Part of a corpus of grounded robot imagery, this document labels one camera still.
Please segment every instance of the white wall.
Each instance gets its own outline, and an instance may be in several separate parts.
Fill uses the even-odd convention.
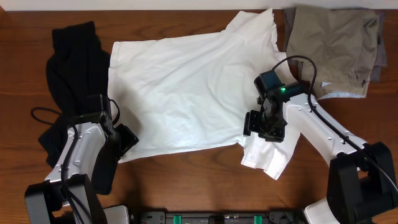
[[[366,7],[398,9],[398,0],[0,0],[6,11],[15,10],[189,10],[281,9],[295,4],[329,8]]]

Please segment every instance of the wooden table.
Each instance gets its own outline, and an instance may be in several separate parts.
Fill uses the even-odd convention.
[[[0,223],[28,223],[24,192],[51,171],[37,138],[48,128],[34,121],[34,106],[57,108],[45,64],[53,54],[51,30],[93,20],[103,49],[114,41],[151,40],[223,30],[237,11],[7,12],[0,21]],[[398,174],[398,12],[387,11],[384,40],[389,59],[366,99],[330,99],[321,105],[343,126],[392,151]],[[282,11],[275,11],[278,45]],[[138,159],[118,167],[102,206],[126,203],[134,211],[268,210],[303,208],[326,195],[328,166],[305,138],[278,181],[240,164],[240,146]],[[398,210],[376,217],[397,223]]]

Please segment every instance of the green strip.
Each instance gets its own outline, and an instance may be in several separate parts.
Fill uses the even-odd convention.
[[[255,215],[254,216],[254,224],[262,224],[262,216]]]
[[[173,224],[181,224],[181,215],[174,215]]]

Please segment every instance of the black cloth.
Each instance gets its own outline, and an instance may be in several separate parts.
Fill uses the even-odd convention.
[[[47,84],[65,117],[89,112],[87,96],[108,95],[110,55],[101,49],[94,22],[52,31],[54,54],[47,62]],[[67,142],[68,123],[62,117],[39,137],[54,168]]]

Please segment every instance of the white cloth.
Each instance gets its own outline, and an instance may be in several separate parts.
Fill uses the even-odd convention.
[[[242,164],[267,164],[259,167],[277,179],[298,137],[281,148],[243,136],[245,114],[259,110],[254,79],[286,57],[276,40],[269,9],[239,12],[219,33],[115,42],[108,95],[120,107],[119,122],[140,139],[120,162],[239,143]],[[295,81],[287,63],[277,73],[283,83]]]

